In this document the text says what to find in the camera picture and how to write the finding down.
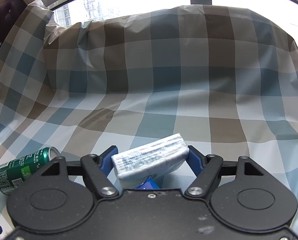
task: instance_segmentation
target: plastic wrapper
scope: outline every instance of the plastic wrapper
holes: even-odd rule
[[[112,161],[121,187],[127,188],[142,184],[148,177],[154,179],[177,170],[188,153],[178,133],[114,155]]]

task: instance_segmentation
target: checkered tablecloth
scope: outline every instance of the checkered tablecloth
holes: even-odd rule
[[[298,48],[277,25],[190,5],[66,28],[40,6],[0,49],[0,164],[47,146],[78,160],[179,132],[203,154],[250,156],[298,200]],[[158,184],[194,178],[185,163]],[[12,229],[5,204],[0,193],[0,239]]]

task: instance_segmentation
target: green object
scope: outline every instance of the green object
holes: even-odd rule
[[[0,165],[0,191],[9,195],[33,173],[54,157],[60,156],[54,147],[46,147],[37,152]]]

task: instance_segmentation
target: metal bolt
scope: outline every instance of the metal bolt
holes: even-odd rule
[[[110,196],[116,193],[116,189],[114,187],[103,187],[100,192],[102,195]]]
[[[156,194],[148,194],[148,198],[156,198]]]
[[[200,187],[191,187],[188,188],[188,193],[190,195],[201,195],[203,193],[203,189],[201,189]]]

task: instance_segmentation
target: can lid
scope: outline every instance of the can lid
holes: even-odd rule
[[[59,151],[55,147],[50,147],[49,153],[48,153],[48,158],[51,161],[53,158],[60,156]]]

